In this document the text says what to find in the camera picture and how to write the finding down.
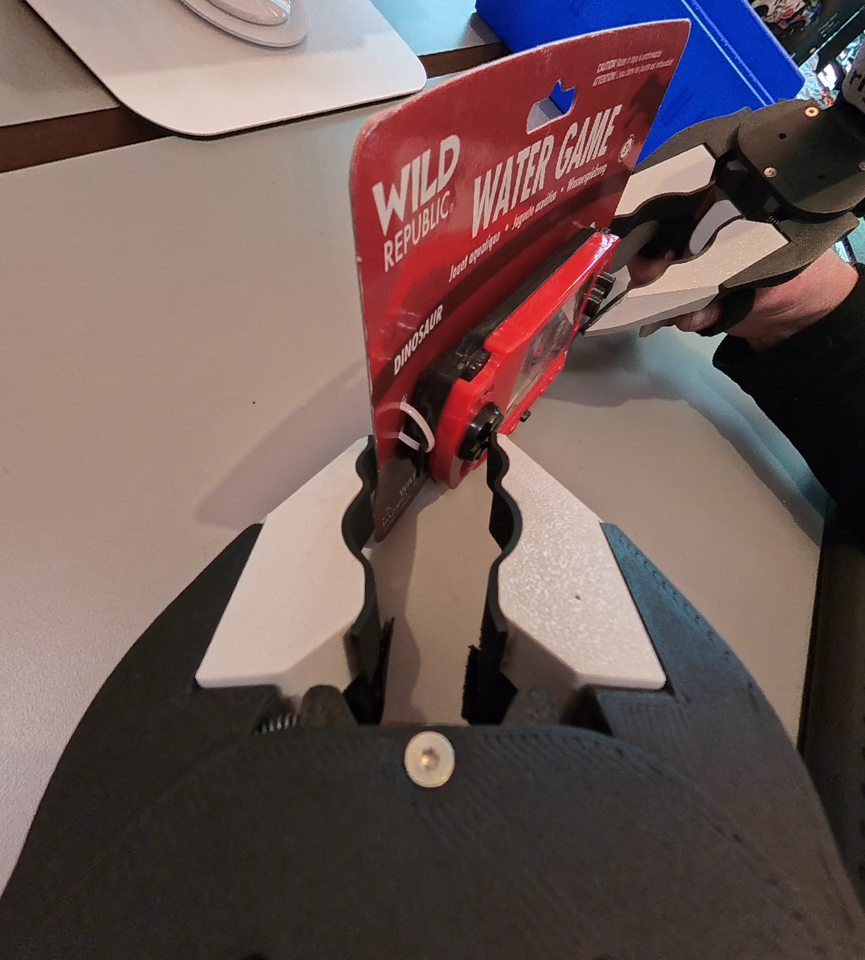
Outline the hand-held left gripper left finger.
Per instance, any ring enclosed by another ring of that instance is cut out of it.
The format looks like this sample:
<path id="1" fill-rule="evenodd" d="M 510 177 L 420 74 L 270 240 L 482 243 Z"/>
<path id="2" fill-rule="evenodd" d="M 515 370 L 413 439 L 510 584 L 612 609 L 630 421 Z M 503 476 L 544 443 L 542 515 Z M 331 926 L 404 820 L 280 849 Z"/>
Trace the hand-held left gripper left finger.
<path id="1" fill-rule="evenodd" d="M 381 722 L 392 623 L 381 623 L 363 549 L 374 532 L 376 443 L 361 438 L 272 510 L 195 679 L 272 685 L 297 705 L 317 685 L 355 719 Z"/>

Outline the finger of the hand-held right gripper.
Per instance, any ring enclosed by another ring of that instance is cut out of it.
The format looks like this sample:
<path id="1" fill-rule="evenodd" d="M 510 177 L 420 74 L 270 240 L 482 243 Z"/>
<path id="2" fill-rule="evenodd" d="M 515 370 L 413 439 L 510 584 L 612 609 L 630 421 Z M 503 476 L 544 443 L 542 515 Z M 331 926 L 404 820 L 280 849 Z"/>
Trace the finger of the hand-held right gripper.
<path id="1" fill-rule="evenodd" d="M 719 229 L 740 217 L 716 185 L 716 160 L 699 145 L 670 159 L 638 168 L 629 178 L 612 219 L 620 238 L 613 263 L 637 254 L 658 258 L 668 250 L 680 258 L 699 255 Z"/>
<path id="2" fill-rule="evenodd" d="M 684 226 L 681 256 L 657 279 L 635 287 L 631 257 L 659 236 L 661 223 L 646 222 L 622 234 L 614 260 L 616 283 L 585 336 L 656 325 L 707 306 L 726 281 L 788 243 L 773 224 L 739 213 L 706 213 L 701 219 L 690 214 Z"/>

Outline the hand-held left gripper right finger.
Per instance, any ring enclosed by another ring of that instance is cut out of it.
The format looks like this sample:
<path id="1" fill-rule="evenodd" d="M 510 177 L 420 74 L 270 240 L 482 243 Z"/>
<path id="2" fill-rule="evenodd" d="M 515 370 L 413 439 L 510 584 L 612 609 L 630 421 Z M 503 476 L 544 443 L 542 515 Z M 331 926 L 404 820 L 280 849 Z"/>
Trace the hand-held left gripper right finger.
<path id="1" fill-rule="evenodd" d="M 581 690 L 660 690 L 666 675 L 594 510 L 500 434 L 490 438 L 490 567 L 462 717 L 500 724 L 519 691 L 569 710 Z"/>

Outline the red handheld toy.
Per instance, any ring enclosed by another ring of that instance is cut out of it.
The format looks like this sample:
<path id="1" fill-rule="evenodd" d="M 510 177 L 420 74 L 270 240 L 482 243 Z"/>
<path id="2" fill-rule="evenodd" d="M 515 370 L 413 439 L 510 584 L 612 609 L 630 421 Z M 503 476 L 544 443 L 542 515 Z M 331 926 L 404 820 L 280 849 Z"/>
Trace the red handheld toy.
<path id="1" fill-rule="evenodd" d="M 488 62 L 378 114 L 351 166 L 378 480 L 376 542 L 426 484 L 416 383 L 580 230 L 610 227 L 687 48 L 666 19 Z"/>

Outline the person's right forearm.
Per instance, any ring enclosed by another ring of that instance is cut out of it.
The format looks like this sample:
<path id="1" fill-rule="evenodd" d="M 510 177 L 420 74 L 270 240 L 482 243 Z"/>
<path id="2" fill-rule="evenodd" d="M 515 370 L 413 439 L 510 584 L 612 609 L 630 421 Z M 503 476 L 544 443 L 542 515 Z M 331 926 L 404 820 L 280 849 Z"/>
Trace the person's right forearm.
<path id="1" fill-rule="evenodd" d="M 760 353 L 726 336 L 714 366 L 795 446 L 865 548 L 865 268 L 826 317 Z"/>

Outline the person's right hand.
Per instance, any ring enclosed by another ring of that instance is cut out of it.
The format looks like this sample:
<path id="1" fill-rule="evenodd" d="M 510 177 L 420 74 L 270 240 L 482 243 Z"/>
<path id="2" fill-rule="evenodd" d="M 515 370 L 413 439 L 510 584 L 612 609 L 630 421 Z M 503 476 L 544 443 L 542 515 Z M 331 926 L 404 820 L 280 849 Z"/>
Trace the person's right hand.
<path id="1" fill-rule="evenodd" d="M 831 313 L 858 279 L 856 267 L 829 249 L 787 282 L 755 290 L 752 308 L 727 334 L 762 353 Z"/>

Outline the blue plastic bin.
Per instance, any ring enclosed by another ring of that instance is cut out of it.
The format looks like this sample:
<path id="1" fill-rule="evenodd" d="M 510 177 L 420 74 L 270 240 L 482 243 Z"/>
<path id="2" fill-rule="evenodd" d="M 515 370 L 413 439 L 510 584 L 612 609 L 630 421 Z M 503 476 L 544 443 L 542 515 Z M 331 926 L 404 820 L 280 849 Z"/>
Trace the blue plastic bin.
<path id="1" fill-rule="evenodd" d="M 477 1 L 475 9 L 514 53 L 580 34 L 689 18 L 688 44 L 640 161 L 689 126 L 794 99 L 804 84 L 747 1 Z"/>

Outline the black printed box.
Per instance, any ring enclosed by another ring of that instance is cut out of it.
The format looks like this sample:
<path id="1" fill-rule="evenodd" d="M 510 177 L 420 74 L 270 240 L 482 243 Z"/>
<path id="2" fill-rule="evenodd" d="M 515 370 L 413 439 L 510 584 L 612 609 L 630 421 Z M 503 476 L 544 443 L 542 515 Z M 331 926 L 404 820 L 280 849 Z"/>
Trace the black printed box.
<path id="1" fill-rule="evenodd" d="M 749 1 L 762 22 L 779 37 L 805 31 L 823 10 L 823 1 Z"/>

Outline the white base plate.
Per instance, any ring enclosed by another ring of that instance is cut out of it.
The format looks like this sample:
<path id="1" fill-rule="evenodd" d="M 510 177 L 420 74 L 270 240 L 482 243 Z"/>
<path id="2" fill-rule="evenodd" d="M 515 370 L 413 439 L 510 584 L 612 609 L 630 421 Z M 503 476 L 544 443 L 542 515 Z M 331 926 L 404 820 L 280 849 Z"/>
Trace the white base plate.
<path id="1" fill-rule="evenodd" d="M 215 2 L 29 5 L 127 108 L 190 137 L 402 97 L 427 81 L 368 1 L 291 2 L 276 26 Z"/>

